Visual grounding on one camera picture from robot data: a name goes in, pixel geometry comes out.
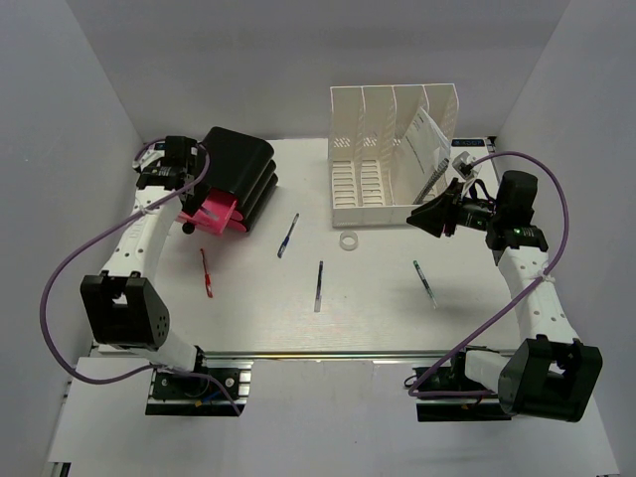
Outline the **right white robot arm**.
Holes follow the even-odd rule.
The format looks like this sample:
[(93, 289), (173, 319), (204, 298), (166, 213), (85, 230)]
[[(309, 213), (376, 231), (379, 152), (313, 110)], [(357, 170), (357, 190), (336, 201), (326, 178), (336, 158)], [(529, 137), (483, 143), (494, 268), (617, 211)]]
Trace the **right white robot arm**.
[(580, 341), (557, 296), (545, 235), (532, 223), (538, 180), (508, 171), (493, 200), (465, 195), (463, 188), (453, 179), (441, 196), (414, 209), (406, 221), (434, 237), (450, 237), (459, 227), (485, 232), (511, 294), (510, 304), (495, 317), (515, 314), (521, 344), (511, 357), (461, 344), (408, 392), (422, 400), (496, 398), (507, 415), (578, 422), (602, 357), (598, 348)]

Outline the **blue clear-cap pen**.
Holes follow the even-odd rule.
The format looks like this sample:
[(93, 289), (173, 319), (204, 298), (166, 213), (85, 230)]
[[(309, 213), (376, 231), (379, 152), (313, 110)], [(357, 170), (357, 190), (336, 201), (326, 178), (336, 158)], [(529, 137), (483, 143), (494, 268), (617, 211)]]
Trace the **blue clear-cap pen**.
[(225, 219), (225, 216), (218, 211), (204, 209), (204, 213), (215, 223), (221, 223)]

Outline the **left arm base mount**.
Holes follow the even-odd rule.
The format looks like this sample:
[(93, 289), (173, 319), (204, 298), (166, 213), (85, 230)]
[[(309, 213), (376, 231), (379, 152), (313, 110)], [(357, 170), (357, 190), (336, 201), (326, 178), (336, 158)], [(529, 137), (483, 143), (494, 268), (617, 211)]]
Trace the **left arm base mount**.
[[(207, 373), (216, 379), (243, 411), (251, 381), (250, 361), (209, 360)], [(238, 417), (221, 388), (208, 380), (154, 372), (145, 406), (149, 416)]]

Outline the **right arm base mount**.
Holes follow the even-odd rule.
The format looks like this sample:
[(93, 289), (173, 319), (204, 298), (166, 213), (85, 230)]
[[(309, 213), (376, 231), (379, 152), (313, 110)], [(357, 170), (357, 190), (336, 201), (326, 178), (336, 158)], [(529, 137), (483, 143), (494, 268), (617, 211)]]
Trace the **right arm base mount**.
[(442, 366), (417, 387), (419, 393), (416, 418), (421, 423), (499, 422), (512, 417), (500, 407), (494, 395), (482, 396), (486, 390), (459, 374), (456, 366)]

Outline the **dark blue pen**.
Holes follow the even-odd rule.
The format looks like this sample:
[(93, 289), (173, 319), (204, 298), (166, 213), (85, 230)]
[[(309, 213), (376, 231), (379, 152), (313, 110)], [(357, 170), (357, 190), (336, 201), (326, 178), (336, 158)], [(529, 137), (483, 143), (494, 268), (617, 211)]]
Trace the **dark blue pen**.
[(320, 260), (318, 265), (316, 292), (315, 292), (315, 298), (314, 298), (315, 313), (318, 313), (321, 310), (323, 270), (324, 270), (324, 261)]

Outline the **green pen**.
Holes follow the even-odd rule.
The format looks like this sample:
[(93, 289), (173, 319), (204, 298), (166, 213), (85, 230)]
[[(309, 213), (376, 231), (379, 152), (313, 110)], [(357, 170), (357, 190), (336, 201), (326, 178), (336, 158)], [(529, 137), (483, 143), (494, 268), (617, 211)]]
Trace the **green pen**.
[(421, 283), (422, 283), (422, 285), (423, 285), (423, 287), (424, 287), (424, 289), (425, 289), (425, 291), (426, 291), (426, 293), (427, 293), (427, 295), (428, 295), (428, 297), (429, 297), (429, 299), (430, 299), (430, 301), (432, 303), (433, 308), (437, 309), (438, 308), (438, 303), (437, 303), (436, 297), (434, 295), (434, 292), (433, 292), (433, 290), (432, 290), (432, 288), (431, 288), (431, 286), (430, 286), (430, 284), (429, 284), (429, 282), (428, 282), (428, 280), (427, 280), (427, 278), (426, 278), (426, 276), (425, 276), (420, 264), (415, 259), (412, 261), (412, 263), (413, 263), (413, 267), (414, 267), (414, 269), (415, 269), (415, 271), (416, 271), (416, 273), (417, 273), (417, 275), (418, 275), (418, 277), (419, 277), (419, 279), (420, 279), (420, 281), (421, 281)]

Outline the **black pink drawer organizer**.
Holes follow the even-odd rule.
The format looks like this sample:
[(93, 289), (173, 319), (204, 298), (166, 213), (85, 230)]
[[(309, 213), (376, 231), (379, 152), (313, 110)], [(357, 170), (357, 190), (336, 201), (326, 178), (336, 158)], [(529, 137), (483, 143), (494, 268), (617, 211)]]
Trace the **black pink drawer organizer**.
[[(197, 212), (183, 212), (178, 221), (186, 235), (201, 230), (221, 235), (231, 229), (249, 233), (258, 221), (278, 182), (273, 146), (260, 138), (213, 127), (203, 140), (210, 154), (210, 192)], [(204, 209), (225, 216), (215, 223)]]

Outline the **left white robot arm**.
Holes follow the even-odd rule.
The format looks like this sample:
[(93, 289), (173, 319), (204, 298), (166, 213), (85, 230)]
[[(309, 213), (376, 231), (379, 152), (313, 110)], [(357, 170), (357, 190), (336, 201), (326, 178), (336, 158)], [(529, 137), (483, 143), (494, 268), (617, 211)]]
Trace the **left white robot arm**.
[(130, 222), (101, 272), (83, 278), (80, 295), (96, 343), (178, 370), (176, 385), (197, 397), (208, 389), (210, 372), (197, 364), (197, 347), (171, 329), (154, 278), (168, 233), (194, 198), (186, 188), (206, 170), (206, 153), (195, 139), (167, 136), (149, 144), (133, 168)]

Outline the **white instruction booklet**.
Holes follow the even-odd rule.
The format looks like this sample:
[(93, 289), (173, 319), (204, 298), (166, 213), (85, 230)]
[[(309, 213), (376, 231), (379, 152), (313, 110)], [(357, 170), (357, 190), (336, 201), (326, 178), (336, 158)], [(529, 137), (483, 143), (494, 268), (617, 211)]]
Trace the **white instruction booklet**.
[(423, 204), (438, 189), (449, 166), (450, 142), (421, 106), (400, 143), (404, 200)]

